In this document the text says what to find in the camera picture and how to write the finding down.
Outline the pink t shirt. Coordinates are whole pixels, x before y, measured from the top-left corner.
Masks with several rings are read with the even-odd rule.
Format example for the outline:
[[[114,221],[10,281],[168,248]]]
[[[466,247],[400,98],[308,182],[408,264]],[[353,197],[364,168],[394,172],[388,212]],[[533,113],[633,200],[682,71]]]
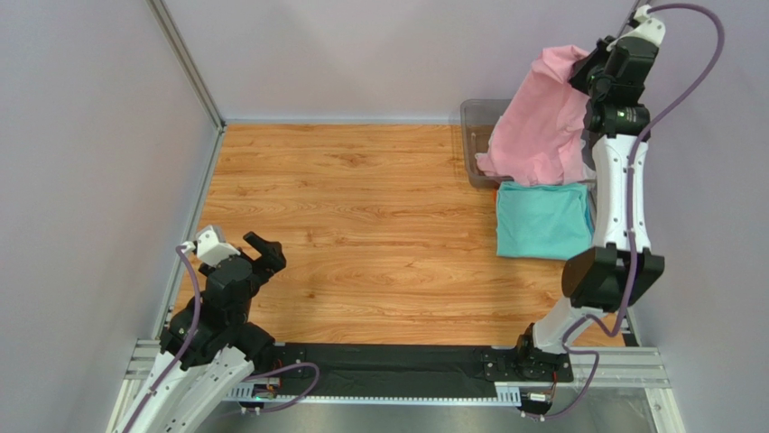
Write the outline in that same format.
[[[587,178],[581,136],[588,96],[569,83],[573,67],[587,56],[576,45],[541,51],[496,121],[488,150],[476,155],[484,174],[525,187]]]

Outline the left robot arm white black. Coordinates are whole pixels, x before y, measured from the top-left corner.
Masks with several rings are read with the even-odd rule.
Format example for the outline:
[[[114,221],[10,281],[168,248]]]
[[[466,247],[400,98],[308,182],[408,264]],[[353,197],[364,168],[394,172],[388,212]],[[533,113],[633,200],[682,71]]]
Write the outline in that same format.
[[[249,256],[206,226],[176,247],[193,296],[160,335],[160,350],[117,432],[191,432],[252,373],[277,365],[275,338],[250,322],[253,298],[285,269],[279,242],[249,232]]]

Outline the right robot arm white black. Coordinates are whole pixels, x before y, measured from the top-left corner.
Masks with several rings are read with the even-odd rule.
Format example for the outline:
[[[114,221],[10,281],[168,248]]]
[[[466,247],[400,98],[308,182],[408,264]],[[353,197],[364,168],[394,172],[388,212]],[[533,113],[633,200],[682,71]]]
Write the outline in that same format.
[[[640,101],[659,48],[640,36],[606,37],[570,77],[589,98],[584,126],[598,175],[596,231],[589,249],[566,262],[559,301],[518,338],[513,366],[525,380],[561,378],[570,343],[609,313],[623,319],[662,275],[664,259],[652,253],[643,225],[651,115]]]

